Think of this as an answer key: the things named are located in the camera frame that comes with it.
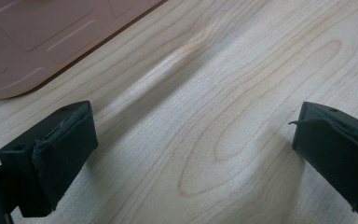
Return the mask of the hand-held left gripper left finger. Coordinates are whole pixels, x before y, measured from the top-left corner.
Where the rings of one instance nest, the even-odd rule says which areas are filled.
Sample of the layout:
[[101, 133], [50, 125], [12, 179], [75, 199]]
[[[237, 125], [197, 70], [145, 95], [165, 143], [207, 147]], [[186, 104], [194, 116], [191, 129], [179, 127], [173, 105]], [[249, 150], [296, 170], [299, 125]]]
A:
[[49, 215], [97, 146], [89, 101], [57, 109], [0, 149], [5, 206], [24, 217]]

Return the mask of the pink plastic tray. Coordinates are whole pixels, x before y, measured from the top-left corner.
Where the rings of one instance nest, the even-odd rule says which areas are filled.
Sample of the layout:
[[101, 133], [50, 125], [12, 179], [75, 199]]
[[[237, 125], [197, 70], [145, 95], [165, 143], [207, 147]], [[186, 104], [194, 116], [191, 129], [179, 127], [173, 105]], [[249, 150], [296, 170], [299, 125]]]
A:
[[23, 94], [164, 0], [0, 0], [0, 99]]

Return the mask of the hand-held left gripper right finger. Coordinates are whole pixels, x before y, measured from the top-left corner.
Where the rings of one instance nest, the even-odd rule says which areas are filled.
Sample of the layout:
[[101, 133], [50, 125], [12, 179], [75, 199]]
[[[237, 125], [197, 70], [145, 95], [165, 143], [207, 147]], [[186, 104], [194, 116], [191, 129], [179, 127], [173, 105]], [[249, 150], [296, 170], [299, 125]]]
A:
[[301, 106], [292, 148], [358, 213], [358, 119], [327, 105]]

